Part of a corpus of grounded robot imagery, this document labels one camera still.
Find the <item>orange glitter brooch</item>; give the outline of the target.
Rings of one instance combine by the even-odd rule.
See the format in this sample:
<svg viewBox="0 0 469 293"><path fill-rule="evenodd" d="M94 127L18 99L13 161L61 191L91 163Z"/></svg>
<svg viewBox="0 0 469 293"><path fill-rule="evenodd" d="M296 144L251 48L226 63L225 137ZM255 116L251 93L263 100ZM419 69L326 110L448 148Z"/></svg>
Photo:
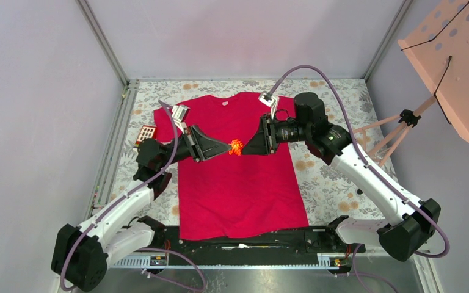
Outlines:
<svg viewBox="0 0 469 293"><path fill-rule="evenodd" d="M229 144L230 150L228 151L229 155L240 156L242 154L242 149L244 147L244 143L239 139L233 139Z"/></svg>

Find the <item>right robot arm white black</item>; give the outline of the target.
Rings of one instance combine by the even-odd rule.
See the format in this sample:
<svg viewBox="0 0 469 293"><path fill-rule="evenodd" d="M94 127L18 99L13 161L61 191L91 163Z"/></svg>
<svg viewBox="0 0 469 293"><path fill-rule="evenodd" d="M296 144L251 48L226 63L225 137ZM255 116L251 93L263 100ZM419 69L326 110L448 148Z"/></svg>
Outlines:
<svg viewBox="0 0 469 293"><path fill-rule="evenodd" d="M314 156L341 172L379 208L381 220L341 216L329 223L327 246L341 251L349 244L382 247L391 257L406 261L435 233L441 207L433 199L421 200L388 176L350 133L329 122L318 95L296 95L293 118L277 117L277 96L260 94L259 102L270 108L260 117L255 135L243 147L243 155L270 155L283 143L304 142Z"/></svg>

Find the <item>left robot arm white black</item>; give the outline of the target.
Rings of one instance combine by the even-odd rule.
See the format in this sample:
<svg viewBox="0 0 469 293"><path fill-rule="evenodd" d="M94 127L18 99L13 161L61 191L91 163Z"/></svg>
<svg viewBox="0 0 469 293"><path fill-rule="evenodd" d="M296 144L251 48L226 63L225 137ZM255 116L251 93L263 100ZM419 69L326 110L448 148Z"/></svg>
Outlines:
<svg viewBox="0 0 469 293"><path fill-rule="evenodd" d="M170 165L188 158L207 161L230 149L229 144L206 136L197 125L185 128L168 144L143 140L136 158L138 169L127 191L87 220L76 226L66 224L58 231L51 270L60 276L61 290L89 292L118 261L141 248L162 248L162 231L143 220L124 228L126 221L163 193L172 177L167 172Z"/></svg>

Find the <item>red t-shirt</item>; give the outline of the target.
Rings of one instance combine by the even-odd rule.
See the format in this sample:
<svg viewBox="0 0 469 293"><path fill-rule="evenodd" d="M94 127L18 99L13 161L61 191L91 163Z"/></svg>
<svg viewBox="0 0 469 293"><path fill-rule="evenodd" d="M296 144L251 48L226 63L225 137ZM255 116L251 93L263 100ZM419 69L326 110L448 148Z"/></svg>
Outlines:
<svg viewBox="0 0 469 293"><path fill-rule="evenodd" d="M206 95L185 101L185 119L207 136L246 145L269 108L255 92L229 98ZM244 155L229 151L205 162L178 163L180 237L199 241L245 238L308 225L289 146L275 154Z"/></svg>

